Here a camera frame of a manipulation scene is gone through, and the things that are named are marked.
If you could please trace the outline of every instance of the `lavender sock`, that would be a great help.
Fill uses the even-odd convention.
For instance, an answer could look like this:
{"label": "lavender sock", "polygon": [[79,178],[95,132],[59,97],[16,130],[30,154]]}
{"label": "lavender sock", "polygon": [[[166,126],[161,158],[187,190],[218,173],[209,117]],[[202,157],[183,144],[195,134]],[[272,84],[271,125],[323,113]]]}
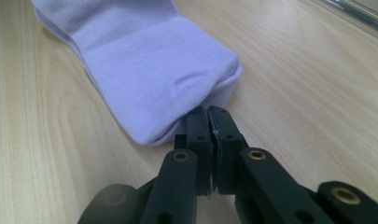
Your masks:
{"label": "lavender sock", "polygon": [[80,57],[118,123],[159,145],[198,105],[224,106],[241,75],[238,56],[170,0],[33,0],[38,19]]}

